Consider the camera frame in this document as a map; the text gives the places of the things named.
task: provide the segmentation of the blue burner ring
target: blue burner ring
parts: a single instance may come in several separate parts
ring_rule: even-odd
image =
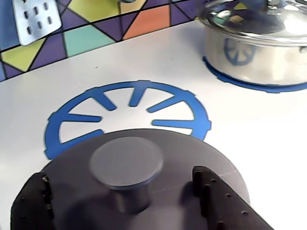
[[[212,65],[209,64],[206,57],[203,57],[203,61],[205,62],[208,69],[217,77],[217,79],[243,88],[265,91],[268,93],[293,92],[293,91],[307,89],[307,82],[297,85],[263,85],[263,84],[254,84],[243,80],[238,80],[215,69]]]

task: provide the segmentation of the orange tile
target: orange tile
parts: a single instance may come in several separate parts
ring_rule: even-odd
[[[126,32],[124,39],[129,39],[156,30],[169,27],[169,6],[161,6],[141,11]]]

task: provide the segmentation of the backsplash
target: backsplash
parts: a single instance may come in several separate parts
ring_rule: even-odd
[[[57,2],[62,27],[28,46],[20,46],[12,1],[0,1],[0,81],[93,49],[195,20],[200,0]]]

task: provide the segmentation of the yellow tile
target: yellow tile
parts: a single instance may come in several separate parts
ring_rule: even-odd
[[[68,7],[89,22],[119,15],[117,0],[72,0]]]
[[[12,65],[13,67],[16,67],[17,69],[26,72],[29,69],[40,47],[42,46],[44,40],[45,38],[33,42],[28,46],[19,46],[17,48],[5,51],[1,54],[2,60]]]
[[[234,15],[232,16],[229,21],[231,21],[232,23],[240,23],[241,21],[243,21],[244,18],[242,18],[241,16],[239,15]]]
[[[236,10],[236,11],[246,10],[246,9],[247,9],[247,7],[243,3],[241,3],[241,2],[234,7],[234,10]]]
[[[142,8],[142,6],[144,5],[144,3],[146,2],[146,0],[136,0],[133,3],[120,3],[120,10],[121,13],[128,13],[128,12],[132,12],[132,11],[137,11],[140,8]]]

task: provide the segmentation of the teal tile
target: teal tile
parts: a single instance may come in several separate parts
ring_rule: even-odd
[[[69,57],[115,43],[91,25],[64,32],[64,39]]]

